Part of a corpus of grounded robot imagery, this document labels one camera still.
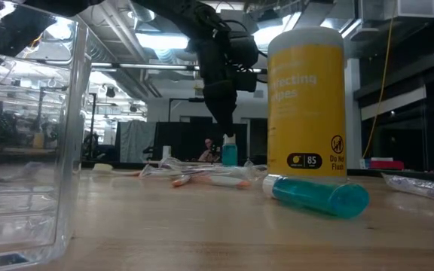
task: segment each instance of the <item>white lid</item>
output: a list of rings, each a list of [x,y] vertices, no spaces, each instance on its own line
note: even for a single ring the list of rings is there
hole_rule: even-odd
[[[224,134],[224,145],[226,144],[235,144],[235,134],[231,137]]]
[[[279,177],[279,175],[268,175],[266,178],[264,178],[264,181],[262,182],[262,190],[266,196],[274,197],[272,188],[274,188],[274,184]]]

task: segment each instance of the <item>clear plastic bin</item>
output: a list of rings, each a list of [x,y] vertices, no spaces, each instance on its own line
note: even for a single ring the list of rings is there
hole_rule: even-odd
[[[4,5],[0,30],[18,12],[50,25],[38,45],[0,54],[0,269],[11,269],[61,256],[72,237],[91,67],[85,26]]]

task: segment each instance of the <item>disinfecting wipes container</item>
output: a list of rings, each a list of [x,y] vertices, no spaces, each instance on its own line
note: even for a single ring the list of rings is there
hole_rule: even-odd
[[[339,32],[305,27],[268,51],[268,171],[346,179],[344,43]]]

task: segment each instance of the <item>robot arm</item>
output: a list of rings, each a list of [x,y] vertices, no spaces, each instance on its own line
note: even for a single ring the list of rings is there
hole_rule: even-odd
[[[27,0],[25,5],[70,17],[102,1]],[[253,37],[246,32],[232,31],[212,7],[195,0],[132,1],[172,21],[190,38],[188,50],[197,54],[206,106],[222,132],[232,136],[232,114],[236,108],[237,89],[255,90],[255,80],[243,81],[237,72],[250,69],[257,62],[258,49]],[[11,27],[11,30],[0,28],[0,41],[7,41],[0,42],[0,54],[16,56],[48,26],[55,23],[51,17],[41,18],[27,14],[32,12],[37,11],[17,8],[2,18],[1,24]]]

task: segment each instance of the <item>container label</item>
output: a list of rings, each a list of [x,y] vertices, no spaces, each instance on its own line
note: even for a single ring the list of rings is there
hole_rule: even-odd
[[[339,47],[317,44],[269,59],[270,174],[346,176],[343,61]]]

